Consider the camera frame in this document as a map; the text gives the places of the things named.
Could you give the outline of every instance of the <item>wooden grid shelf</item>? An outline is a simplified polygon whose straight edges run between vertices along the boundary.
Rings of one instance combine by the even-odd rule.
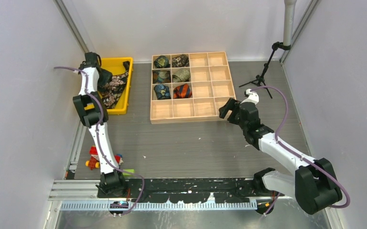
[[[166,54],[171,60],[181,54]],[[189,58],[189,67],[155,68],[154,61],[161,55],[154,55],[151,71],[150,121],[152,124],[182,123],[223,120],[218,117],[218,109],[229,98],[235,99],[233,81],[225,52],[183,53]],[[187,82],[163,83],[169,88],[171,99],[157,100],[153,82],[153,71],[169,71],[172,79],[180,69],[187,69],[191,76]],[[192,91],[191,98],[173,98],[177,86],[188,84]]]

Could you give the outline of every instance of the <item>black tripod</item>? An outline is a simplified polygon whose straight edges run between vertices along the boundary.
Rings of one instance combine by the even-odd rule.
[[[276,43],[274,43],[274,44],[272,45],[272,54],[271,54],[271,56],[269,57],[268,62],[267,62],[267,63],[264,63],[264,70],[262,71],[262,74],[261,74],[261,75],[257,75],[257,76],[255,77],[255,79],[254,79],[254,80],[249,81],[249,82],[247,82],[247,83],[245,83],[245,84],[243,84],[243,85],[240,85],[239,87],[245,86],[245,85],[250,84],[250,83],[252,83],[252,84],[254,84],[254,85],[258,86],[258,87],[262,86],[262,85],[261,85],[261,83],[263,83],[263,84],[264,84],[264,86],[266,86],[264,76],[265,76],[265,73],[268,71],[269,63],[270,63],[270,62],[271,62],[271,60],[272,60],[273,54],[276,52],[276,50],[277,50],[278,48],[283,49],[283,50],[290,50],[290,47],[291,47],[291,45],[289,45],[289,46],[284,46],[282,42],[276,42]],[[268,94],[269,94],[269,96],[271,97],[271,99],[273,99],[273,97],[272,97],[272,95],[271,95],[271,93],[270,93],[269,89],[267,89],[267,88],[265,88],[265,89],[266,89],[266,91],[268,91]]]

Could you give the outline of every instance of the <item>toy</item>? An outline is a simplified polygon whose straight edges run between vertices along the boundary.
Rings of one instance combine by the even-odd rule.
[[[89,167],[90,170],[93,170],[94,168],[99,168],[100,167],[99,156],[98,156],[98,152],[95,146],[91,146],[90,155],[91,155],[91,158],[89,161],[85,162],[85,166]],[[116,163],[118,163],[118,165],[121,165],[123,163],[122,155],[117,154],[115,156],[115,160],[116,160]]]

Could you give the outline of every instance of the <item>concrete floor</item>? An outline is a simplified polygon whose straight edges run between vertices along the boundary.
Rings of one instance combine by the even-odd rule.
[[[237,100],[243,100],[247,88],[238,86],[253,80],[263,69],[264,62],[229,62]],[[252,177],[267,167],[287,173],[275,159],[245,147],[240,127],[227,121],[198,123],[150,123],[151,64],[135,64],[132,87],[126,115],[110,115],[108,132],[114,154],[122,154],[124,169],[135,169],[146,178],[152,177]],[[304,135],[290,96],[285,74],[279,62],[271,62],[265,75],[266,83],[283,91],[289,100],[289,115],[281,131],[281,138],[307,153]],[[276,130],[281,123],[285,104],[279,94],[258,91],[257,105],[262,123]],[[84,164],[89,160],[92,137],[86,132],[76,179],[98,179],[99,169],[89,170]]]

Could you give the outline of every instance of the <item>white panel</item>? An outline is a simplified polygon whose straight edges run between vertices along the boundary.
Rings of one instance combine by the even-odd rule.
[[[309,1],[297,1],[294,29]],[[230,60],[268,59],[272,44],[283,41],[283,0],[67,0],[66,5],[88,47],[103,57],[150,61],[161,53],[226,51]]]
[[[42,228],[78,117],[83,53],[51,0],[0,1],[0,229]]]
[[[351,195],[342,224],[367,228],[367,1],[321,1],[285,66],[313,156]]]

